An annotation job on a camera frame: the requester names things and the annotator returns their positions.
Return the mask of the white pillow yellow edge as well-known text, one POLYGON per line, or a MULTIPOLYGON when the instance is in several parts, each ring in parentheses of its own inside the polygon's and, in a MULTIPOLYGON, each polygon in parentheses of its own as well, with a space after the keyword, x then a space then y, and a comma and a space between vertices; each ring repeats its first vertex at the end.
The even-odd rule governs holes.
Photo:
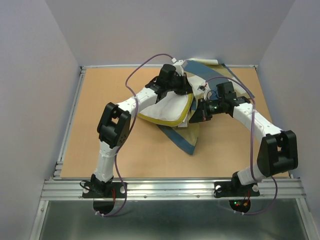
POLYGON ((205 93, 210 90, 208 83, 204 79, 193 74, 188 76, 188 82, 192 87, 192 93, 178 95, 171 91, 158 103, 142 110, 138 116, 157 125, 187 127, 189 119, 197 109, 198 100, 203 98, 205 93), (206 92, 198 91, 198 87, 205 83, 207 83, 206 92))

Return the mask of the blue beige white plaid pillowcase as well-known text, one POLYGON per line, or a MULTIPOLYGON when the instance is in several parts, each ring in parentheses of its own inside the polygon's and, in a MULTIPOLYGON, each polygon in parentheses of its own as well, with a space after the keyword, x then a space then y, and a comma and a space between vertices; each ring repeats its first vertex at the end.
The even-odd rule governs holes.
MULTIPOLYGON (((213 77, 224 76, 233 78, 235 81, 244 85, 243 82, 225 64, 199 63, 194 60, 187 60, 184 70, 189 74, 208 80, 213 77)), ((170 127, 158 125, 158 128, 181 150, 189 155, 193 155, 198 137, 200 135, 200 125, 191 123, 187 127, 170 127)))

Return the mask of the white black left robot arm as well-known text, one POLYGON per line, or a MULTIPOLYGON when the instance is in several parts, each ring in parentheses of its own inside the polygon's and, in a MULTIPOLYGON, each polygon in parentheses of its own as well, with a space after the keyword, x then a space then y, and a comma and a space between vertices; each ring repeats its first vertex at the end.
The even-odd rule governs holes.
POLYGON ((90 179, 95 193, 100 197, 106 197, 111 193, 116 156, 129 137, 138 113, 161 101, 169 92, 178 95, 192 93, 181 61, 164 64, 159 74, 140 92, 133 93, 129 99, 117 104, 110 102, 105 106, 97 126, 99 138, 97 167, 90 179))

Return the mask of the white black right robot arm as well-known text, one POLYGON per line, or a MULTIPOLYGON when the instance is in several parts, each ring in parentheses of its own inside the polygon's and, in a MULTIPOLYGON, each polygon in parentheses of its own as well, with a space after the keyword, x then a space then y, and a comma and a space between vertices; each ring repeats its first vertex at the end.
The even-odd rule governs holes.
POLYGON ((228 81, 217 85, 217 98, 201 98, 190 123, 209 121, 213 115, 228 114, 250 130, 250 137, 260 142, 256 163, 251 162, 244 170, 235 172, 230 181, 218 192, 242 195, 248 186, 279 173, 298 167, 296 134, 273 125, 245 96, 237 96, 233 84, 228 81))

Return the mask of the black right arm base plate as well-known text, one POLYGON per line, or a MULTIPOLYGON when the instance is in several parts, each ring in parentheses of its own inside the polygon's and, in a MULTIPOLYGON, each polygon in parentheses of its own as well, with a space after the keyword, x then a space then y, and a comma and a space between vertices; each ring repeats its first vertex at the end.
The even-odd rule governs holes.
POLYGON ((223 180, 214 183, 213 196, 215 198, 258 197, 260 192, 258 185, 255 183, 233 186, 230 180, 223 180))

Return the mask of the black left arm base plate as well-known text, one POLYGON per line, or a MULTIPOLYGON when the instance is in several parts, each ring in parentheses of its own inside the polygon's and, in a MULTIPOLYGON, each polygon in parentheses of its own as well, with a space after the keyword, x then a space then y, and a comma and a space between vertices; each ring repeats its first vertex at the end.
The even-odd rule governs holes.
POLYGON ((80 186, 82 187, 82 198, 84 199, 122 199, 126 196, 121 182, 107 183, 106 186, 99 187, 90 181, 82 181, 80 182, 80 186))

